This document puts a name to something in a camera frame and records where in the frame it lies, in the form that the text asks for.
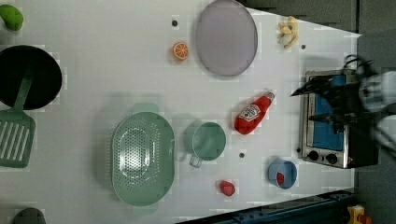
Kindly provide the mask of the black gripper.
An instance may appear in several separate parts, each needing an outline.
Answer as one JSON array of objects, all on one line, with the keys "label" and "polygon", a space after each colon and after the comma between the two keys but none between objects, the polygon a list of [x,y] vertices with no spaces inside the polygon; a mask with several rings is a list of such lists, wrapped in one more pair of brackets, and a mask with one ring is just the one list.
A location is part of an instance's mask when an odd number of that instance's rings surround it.
[{"label": "black gripper", "polygon": [[321,94],[330,89],[332,113],[310,116],[308,119],[328,123],[334,133],[341,133],[345,125],[352,125],[361,120],[375,119],[375,112],[369,112],[362,104],[359,84],[332,85],[330,81],[308,81],[290,96],[309,93]]}]

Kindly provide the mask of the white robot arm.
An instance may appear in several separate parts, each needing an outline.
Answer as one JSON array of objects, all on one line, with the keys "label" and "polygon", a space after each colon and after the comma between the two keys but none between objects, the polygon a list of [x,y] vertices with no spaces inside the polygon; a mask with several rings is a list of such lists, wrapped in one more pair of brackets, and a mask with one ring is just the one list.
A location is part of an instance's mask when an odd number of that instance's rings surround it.
[{"label": "white robot arm", "polygon": [[394,71],[358,75],[351,82],[346,75],[311,77],[291,96],[305,94],[314,94],[330,108],[327,113],[309,116],[309,120],[330,125],[333,135],[348,127],[350,133],[395,156],[395,140],[379,127],[386,117],[395,115]]}]

